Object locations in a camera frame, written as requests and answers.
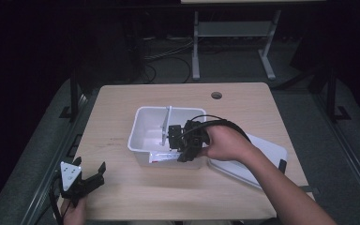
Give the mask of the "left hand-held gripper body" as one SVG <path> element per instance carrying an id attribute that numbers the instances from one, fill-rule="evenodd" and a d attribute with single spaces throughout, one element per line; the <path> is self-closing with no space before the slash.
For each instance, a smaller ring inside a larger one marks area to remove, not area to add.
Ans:
<path id="1" fill-rule="evenodd" d="M 82 179 L 82 167 L 62 161 L 60 163 L 61 187 L 60 193 L 77 206 L 79 199 L 104 184 L 103 174 L 94 174 L 87 179 Z"/>

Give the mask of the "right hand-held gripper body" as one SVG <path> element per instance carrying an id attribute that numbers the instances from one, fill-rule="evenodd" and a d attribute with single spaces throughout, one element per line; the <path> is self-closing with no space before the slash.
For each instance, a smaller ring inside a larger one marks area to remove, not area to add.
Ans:
<path id="1" fill-rule="evenodd" d="M 167 106 L 165 108 L 165 118 L 161 126 L 161 145 L 168 145 L 168 129 L 171 125 L 180 125 L 182 128 L 180 148 L 175 149 L 181 151 L 191 146 L 200 146 L 203 141 L 202 124 L 206 121 L 204 109 L 199 108 L 179 108 Z"/>

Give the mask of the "white ointment tube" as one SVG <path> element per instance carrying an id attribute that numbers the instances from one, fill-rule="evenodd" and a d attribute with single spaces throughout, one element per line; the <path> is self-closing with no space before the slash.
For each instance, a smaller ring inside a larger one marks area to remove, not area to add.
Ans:
<path id="1" fill-rule="evenodd" d="M 151 152 L 149 154 L 149 162 L 157 163 L 170 160 L 177 160 L 180 157 L 180 153 L 161 153 L 161 152 Z"/>

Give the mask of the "white plastic storage box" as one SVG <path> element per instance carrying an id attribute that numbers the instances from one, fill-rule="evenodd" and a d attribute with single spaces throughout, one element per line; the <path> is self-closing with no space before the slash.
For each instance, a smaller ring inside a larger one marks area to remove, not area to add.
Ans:
<path id="1" fill-rule="evenodd" d="M 165 118 L 164 107 L 143 106 L 136 112 L 133 127 L 127 142 L 128 149 L 134 154 L 138 163 L 145 167 L 176 168 L 176 169 L 200 169 L 203 161 L 195 158 L 188 162 L 170 160 L 164 162 L 150 163 L 151 152 L 179 153 L 177 150 L 170 150 L 168 145 L 162 146 L 161 133 L 162 124 Z"/>

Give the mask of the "white box lid black handle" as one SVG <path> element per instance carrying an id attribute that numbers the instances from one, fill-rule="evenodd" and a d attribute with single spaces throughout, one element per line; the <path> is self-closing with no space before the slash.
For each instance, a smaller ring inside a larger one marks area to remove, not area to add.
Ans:
<path id="1" fill-rule="evenodd" d="M 288 153 L 284 147 L 251 134 L 248 134 L 247 136 L 253 145 L 258 147 L 282 173 L 285 173 Z M 252 174 L 252 172 L 244 164 L 238 161 L 220 161 L 216 159 L 209 159 L 208 165 L 211 168 L 216 169 L 221 173 L 227 174 L 230 177 L 235 178 L 243 183 L 251 185 L 255 188 L 261 188 L 259 182 Z"/>

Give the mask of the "person's right hand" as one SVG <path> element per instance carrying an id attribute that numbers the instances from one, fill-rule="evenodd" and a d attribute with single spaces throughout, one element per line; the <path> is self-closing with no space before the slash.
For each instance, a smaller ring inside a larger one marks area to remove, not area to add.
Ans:
<path id="1" fill-rule="evenodd" d="M 206 131 L 210 143 L 202 149 L 201 157 L 221 161 L 236 160 L 249 164 L 259 153 L 259 150 L 253 144 L 230 127 L 213 126 L 208 127 Z"/>

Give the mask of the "person's left hand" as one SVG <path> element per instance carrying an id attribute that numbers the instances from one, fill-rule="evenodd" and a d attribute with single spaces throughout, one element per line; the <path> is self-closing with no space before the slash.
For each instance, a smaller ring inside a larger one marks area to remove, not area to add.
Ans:
<path id="1" fill-rule="evenodd" d="M 86 221 L 87 198 L 81 198 L 77 206 L 68 199 L 64 199 L 61 205 L 61 214 L 64 225 L 84 225 Z"/>

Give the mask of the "aluminium rail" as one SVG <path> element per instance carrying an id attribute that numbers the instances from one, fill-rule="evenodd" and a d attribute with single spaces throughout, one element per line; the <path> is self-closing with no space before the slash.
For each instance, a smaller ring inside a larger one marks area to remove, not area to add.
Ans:
<path id="1" fill-rule="evenodd" d="M 42 225 L 44 218 L 54 223 L 49 215 L 51 181 L 60 162 L 75 157 L 92 107 L 91 99 L 80 94 L 76 100 L 78 112 L 72 117 L 71 104 L 72 97 L 66 93 L 55 97 L 31 138 L 31 156 L 25 160 L 24 168 L 36 176 L 36 185 L 27 192 L 31 200 L 21 225 Z"/>
<path id="2" fill-rule="evenodd" d="M 337 120 L 328 115 L 328 112 L 326 111 L 326 103 L 323 98 L 320 95 L 313 95 L 312 97 L 319 107 L 326 123 L 332 130 L 332 133 L 335 135 L 337 142 L 341 146 L 341 150 L 346 158 L 346 161 L 360 186 L 360 160 L 354 153 L 350 143 L 346 140 L 346 136 L 339 127 Z"/>

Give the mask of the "black metal post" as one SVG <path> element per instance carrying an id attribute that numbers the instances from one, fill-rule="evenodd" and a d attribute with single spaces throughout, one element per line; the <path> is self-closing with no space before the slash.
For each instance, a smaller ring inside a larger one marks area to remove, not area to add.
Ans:
<path id="1" fill-rule="evenodd" d="M 336 123 L 339 120 L 351 120 L 350 115 L 343 106 L 336 104 L 337 93 L 337 76 L 332 69 L 328 75 L 327 92 L 326 92 L 326 114 L 329 119 Z"/>
<path id="2" fill-rule="evenodd" d="M 60 118 L 66 118 L 72 123 L 79 112 L 78 106 L 78 83 L 76 78 L 76 73 L 73 72 L 69 79 L 69 88 L 70 88 L 70 105 L 63 108 L 60 113 Z"/>

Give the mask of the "white metal table frame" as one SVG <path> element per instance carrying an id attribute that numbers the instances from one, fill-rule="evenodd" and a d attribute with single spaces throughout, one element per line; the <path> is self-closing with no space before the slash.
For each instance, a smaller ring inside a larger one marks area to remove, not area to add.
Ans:
<path id="1" fill-rule="evenodd" d="M 191 74 L 194 81 L 201 78 L 199 41 L 203 38 L 265 38 L 265 44 L 258 50 L 258 55 L 269 81 L 274 81 L 276 75 L 269 61 L 269 51 L 278 28 L 281 13 L 285 8 L 297 5 L 320 4 L 325 0 L 181 0 L 183 7 L 192 7 L 193 38 L 191 52 Z M 272 10 L 270 19 L 240 19 L 235 21 L 203 21 L 203 9 L 212 10 L 248 10 L 263 12 Z"/>

